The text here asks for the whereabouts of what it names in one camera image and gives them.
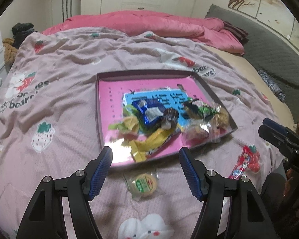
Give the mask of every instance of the pink duvet cover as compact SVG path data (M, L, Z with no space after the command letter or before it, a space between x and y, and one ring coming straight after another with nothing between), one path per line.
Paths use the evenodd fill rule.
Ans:
M137 36L152 31L162 37L183 37L230 53L244 53L242 44L217 18L197 19L153 11L117 11L102 15L79 15L42 33L51 35L80 27L107 27Z

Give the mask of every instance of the tray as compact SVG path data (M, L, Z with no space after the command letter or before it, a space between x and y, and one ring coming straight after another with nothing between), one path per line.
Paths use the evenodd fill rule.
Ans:
M122 141L111 140L109 124L120 120L124 104L130 103L136 98L144 96L158 97L164 100L168 107L178 108L187 97L198 98L207 103L215 102L224 107L223 103L208 86L208 84L197 74L189 71L178 70L126 70L116 72L103 72L96 76L96 131L100 151L104 146L113 150L113 162L111 168L131 167L142 163L134 162L130 147L122 146ZM237 125L229 114L229 126L221 132L221 138L229 135L237 129ZM190 149L201 147L211 141L204 140L201 144L190 145L184 142L182 134L172 138L166 146L160 148L153 157L143 163L162 159L175 155L183 146Z

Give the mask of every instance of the metal screw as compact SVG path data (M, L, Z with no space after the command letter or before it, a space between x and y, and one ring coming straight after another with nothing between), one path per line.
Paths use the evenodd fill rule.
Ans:
M43 178L43 182L49 182L49 181L51 181L51 177L50 176L45 176Z
M75 173L76 176L78 177L81 177L84 175L84 171L83 170L78 170L76 173Z
M208 170L207 175L213 177L216 175L216 172L214 170Z
M241 180L242 180L243 182L249 182L249 178L248 178L247 176L242 176L242 177L241 177Z

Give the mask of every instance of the dark red pillow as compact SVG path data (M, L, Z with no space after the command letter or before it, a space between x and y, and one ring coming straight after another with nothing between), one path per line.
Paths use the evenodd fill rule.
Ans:
M224 22L224 29L230 31L239 41L242 41L248 36L248 32L244 31L243 29L238 28L229 22L226 21L223 22Z

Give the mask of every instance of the blue candy wrapper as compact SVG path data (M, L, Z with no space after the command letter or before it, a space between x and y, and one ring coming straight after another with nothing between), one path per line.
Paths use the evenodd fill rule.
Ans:
M142 120L146 128L152 128L160 123L166 108L158 99L144 99L133 101L132 106L141 114Z

